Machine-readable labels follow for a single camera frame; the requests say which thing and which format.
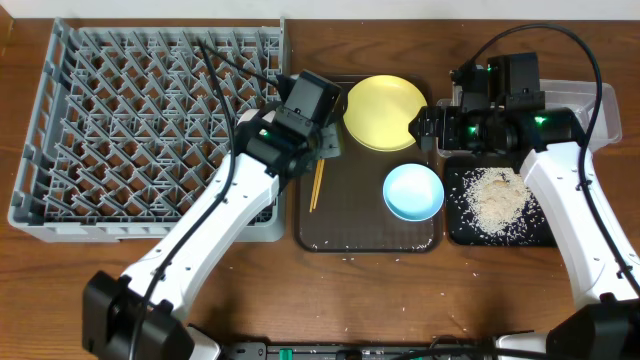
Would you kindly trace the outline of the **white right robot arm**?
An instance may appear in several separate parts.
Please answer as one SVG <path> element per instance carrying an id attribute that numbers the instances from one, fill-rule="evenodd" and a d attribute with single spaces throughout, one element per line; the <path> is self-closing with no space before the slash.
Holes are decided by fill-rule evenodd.
<path id="1" fill-rule="evenodd" d="M 496 355 L 554 359 L 639 356 L 639 257 L 594 173 L 588 140 L 566 107 L 549 109 L 534 53 L 496 56 L 452 75 L 454 106 L 425 106 L 409 123 L 425 150 L 495 153 L 512 161 L 539 203 L 569 274 L 575 313 L 545 335 L 496 339 Z"/>

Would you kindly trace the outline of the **dark brown serving tray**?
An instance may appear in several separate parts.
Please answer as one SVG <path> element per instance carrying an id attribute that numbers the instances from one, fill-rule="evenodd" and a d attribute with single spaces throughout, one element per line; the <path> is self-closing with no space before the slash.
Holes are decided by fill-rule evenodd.
<path id="1" fill-rule="evenodd" d="M 336 76 L 334 82 L 347 94 L 364 76 Z M 315 171 L 296 186 L 296 238 L 314 252 L 428 252 L 442 233 L 439 213 L 422 222 L 403 221 L 384 203 L 382 186 L 397 166 L 416 163 L 437 173 L 435 150 L 423 152 L 416 142 L 395 152 L 371 150 L 347 131 L 343 117 L 336 126 L 341 134 L 341 154 L 325 161 L 316 209 L 309 213 Z"/>

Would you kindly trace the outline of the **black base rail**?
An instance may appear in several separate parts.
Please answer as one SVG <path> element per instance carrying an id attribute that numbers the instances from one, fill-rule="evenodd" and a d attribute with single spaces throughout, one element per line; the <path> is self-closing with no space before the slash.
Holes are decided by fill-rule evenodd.
<path id="1" fill-rule="evenodd" d="M 418 359 L 511 359 L 511 356 L 462 353 L 462 350 L 469 348 L 472 348 L 472 345 L 464 342 L 440 342 L 427 346 L 236 342 L 223 345 L 219 358 L 222 360 L 391 360 L 410 353 L 438 350 L 438 354 L 418 356 Z"/>

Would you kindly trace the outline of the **wooden chopstick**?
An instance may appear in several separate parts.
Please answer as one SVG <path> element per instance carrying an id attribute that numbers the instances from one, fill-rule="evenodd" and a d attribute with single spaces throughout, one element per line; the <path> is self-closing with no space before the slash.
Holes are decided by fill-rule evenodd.
<path id="1" fill-rule="evenodd" d="M 321 189 L 322 178 L 324 173 L 325 159 L 322 158 L 317 162 L 313 190 L 312 190 L 312 198 L 310 204 L 309 212 L 313 212 L 317 207 L 319 192 Z"/>
<path id="2" fill-rule="evenodd" d="M 322 177 L 323 166 L 324 166 L 324 159 L 318 160 L 315 168 L 314 181 L 313 181 L 311 199 L 309 204 L 309 213 L 312 213 L 313 210 L 316 208 L 318 187 Z"/>

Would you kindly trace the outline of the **grey dishwasher rack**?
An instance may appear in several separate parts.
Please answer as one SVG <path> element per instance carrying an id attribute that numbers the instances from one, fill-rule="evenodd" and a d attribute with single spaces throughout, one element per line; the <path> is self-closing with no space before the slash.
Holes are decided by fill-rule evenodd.
<path id="1" fill-rule="evenodd" d="M 161 238 L 213 179 L 228 120 L 278 97 L 285 25 L 73 28 L 49 38 L 11 226 L 45 242 Z"/>

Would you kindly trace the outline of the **clear plastic bin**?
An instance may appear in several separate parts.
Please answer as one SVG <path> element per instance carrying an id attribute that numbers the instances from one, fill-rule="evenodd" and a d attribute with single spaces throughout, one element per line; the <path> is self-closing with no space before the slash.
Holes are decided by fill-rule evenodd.
<path id="1" fill-rule="evenodd" d="M 490 127 L 497 132 L 499 152 L 438 150 L 444 157 L 490 154 L 518 169 L 528 154 L 545 152 L 553 144 L 571 145 L 574 155 L 582 156 L 621 137 L 615 92 L 600 80 L 541 80 L 536 74 L 482 70 L 453 89 L 446 106 L 493 111 Z"/>

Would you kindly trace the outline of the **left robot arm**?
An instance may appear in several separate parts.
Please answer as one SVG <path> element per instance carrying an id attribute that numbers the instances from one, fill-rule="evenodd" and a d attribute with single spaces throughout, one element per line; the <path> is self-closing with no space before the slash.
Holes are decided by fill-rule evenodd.
<path id="1" fill-rule="evenodd" d="M 231 151 L 171 231 L 119 278 L 83 290 L 82 346 L 99 359 L 217 359 L 218 343 L 185 320 L 242 230 L 331 144 L 343 108 L 336 83 L 310 71 L 281 78 L 281 99 L 241 117 Z"/>

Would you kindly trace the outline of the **light blue bowl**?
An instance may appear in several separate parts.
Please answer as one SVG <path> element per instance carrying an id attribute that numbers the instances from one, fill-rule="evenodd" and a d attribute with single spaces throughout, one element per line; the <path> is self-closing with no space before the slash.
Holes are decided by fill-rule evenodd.
<path id="1" fill-rule="evenodd" d="M 437 215 L 445 198 L 444 185 L 431 168 L 407 163 L 385 177 L 382 197 L 389 211 L 408 222 L 422 222 Z"/>

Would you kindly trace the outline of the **yellow plate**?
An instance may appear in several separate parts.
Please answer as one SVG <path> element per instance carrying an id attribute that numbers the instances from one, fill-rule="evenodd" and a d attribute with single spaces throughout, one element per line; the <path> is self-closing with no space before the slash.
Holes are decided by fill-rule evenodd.
<path id="1" fill-rule="evenodd" d="M 418 87 L 392 75 L 359 81 L 347 94 L 343 122 L 361 145 L 375 151 L 395 152 L 415 143 L 409 123 L 427 106 Z"/>

